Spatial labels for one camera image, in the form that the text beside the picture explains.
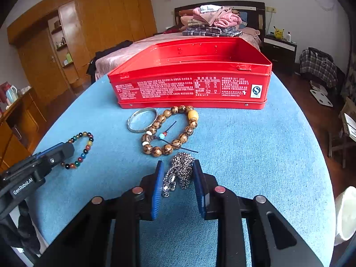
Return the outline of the silver bangle near box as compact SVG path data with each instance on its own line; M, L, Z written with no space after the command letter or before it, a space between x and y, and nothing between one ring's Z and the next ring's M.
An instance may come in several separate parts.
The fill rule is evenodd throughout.
M154 108L137 110L127 119L127 129L132 133L146 132L158 118L158 112Z

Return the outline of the blue table mat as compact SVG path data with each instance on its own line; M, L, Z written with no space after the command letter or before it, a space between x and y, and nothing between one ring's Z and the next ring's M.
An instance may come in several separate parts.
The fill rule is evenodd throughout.
M92 197L120 196L155 170L158 159L144 154L141 135L127 129L132 113L119 107L103 77L45 134L37 151L81 131L94 138L77 169L55 167L27 201L45 241L52 242ZM202 171L238 196L265 196L328 266L336 223L330 175L307 118L280 80L271 76L261 110L198 109L198 115L185 148ZM140 231L143 266L215 265L217 222L201 217L193 186L164 198L156 220L142 222Z

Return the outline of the white electric kettle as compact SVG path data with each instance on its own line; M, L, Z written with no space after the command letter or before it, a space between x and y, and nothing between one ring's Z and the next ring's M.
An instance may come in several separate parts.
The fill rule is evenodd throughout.
M10 104L18 100L18 90L15 86L8 85L5 94Z

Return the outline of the dark patterned curtain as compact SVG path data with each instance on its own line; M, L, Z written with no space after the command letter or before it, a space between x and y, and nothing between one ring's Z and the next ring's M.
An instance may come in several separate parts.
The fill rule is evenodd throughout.
M355 103L355 7L350 2L345 2L342 7L347 13L350 29L350 53L348 71L342 88L342 96L348 97Z

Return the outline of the yellow Pikachu toy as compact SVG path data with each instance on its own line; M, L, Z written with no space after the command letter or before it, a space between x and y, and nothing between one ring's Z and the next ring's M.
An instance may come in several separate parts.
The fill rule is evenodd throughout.
M273 27L274 28L274 37L276 38L276 39L279 39L279 40L282 40L283 38L284 38L284 28L282 28L282 29L279 29L279 28L277 28L277 27Z

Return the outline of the black garment on bed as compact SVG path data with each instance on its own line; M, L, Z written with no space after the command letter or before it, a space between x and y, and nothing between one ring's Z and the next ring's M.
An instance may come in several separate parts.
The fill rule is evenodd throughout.
M93 57L93 59L91 59L91 61L89 62L88 64L88 68L87 68L87 71L86 73L91 77L91 84L94 84L95 83L95 71L96 71L96 66L95 66L95 63L98 59L106 56L106 55L109 55L111 54L112 52L114 51L118 51L122 48L126 48L126 47L129 47L133 42L130 41L130 40L125 40L121 43L119 43L118 45L115 45L114 47L111 47L111 48L108 48L108 49L105 49L103 51L98 51L95 53L95 56Z

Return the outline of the red metal tin box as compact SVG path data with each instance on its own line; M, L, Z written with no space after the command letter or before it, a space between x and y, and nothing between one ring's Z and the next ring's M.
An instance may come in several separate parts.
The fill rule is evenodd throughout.
M108 73L123 109L191 105L263 109L272 63L242 38L201 37L152 45Z

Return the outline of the wooden side cabinet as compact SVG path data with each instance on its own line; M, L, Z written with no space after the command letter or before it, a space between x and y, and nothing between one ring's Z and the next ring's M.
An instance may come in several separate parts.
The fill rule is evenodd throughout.
M47 131L47 118L34 89L1 116L1 172L29 157Z

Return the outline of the wooden wardrobe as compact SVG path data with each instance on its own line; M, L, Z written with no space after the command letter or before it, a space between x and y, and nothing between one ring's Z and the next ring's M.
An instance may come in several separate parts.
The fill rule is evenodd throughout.
M89 80L95 53L156 33L151 0L43 0L7 28L43 105Z

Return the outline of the white box on stool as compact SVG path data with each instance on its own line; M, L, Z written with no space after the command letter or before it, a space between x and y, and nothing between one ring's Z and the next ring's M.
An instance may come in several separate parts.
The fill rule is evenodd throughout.
M346 97L345 105L340 112L340 118L343 123L344 133L347 134L353 141L356 140L356 125L355 125L355 104Z

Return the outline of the small wooden stool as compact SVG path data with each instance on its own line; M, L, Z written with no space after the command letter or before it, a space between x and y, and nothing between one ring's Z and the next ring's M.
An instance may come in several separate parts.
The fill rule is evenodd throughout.
M328 157L332 158L335 152L340 151L342 153L342 168L346 167L346 154L349 148L355 147L355 141L353 141L347 134L344 133L343 126L341 130L332 135L329 133L328 137Z

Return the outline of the black white nightstand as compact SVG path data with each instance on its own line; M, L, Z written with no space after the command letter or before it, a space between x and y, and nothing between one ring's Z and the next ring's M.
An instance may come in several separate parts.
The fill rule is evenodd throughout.
M283 72L285 74L294 72L297 53L296 43L266 35L261 52L271 61L273 72Z

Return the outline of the pile of folded clothes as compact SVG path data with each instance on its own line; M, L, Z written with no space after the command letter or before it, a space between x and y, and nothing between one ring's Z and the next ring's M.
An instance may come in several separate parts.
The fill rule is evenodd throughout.
M206 4L179 11L184 36L240 37L243 20L238 12L225 6Z

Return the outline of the wall power socket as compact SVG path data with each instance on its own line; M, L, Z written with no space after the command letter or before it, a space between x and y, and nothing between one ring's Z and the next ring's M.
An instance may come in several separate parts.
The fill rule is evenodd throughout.
M267 6L265 8L265 11L270 13L276 13L276 8Z

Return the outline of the white bathroom scale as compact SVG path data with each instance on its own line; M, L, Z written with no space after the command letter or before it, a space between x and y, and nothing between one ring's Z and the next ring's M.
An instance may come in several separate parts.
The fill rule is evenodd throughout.
M331 101L322 92L311 89L310 93L313 95L313 97L316 99L316 101L319 104L327 106L327 107L333 107L333 104L331 103Z

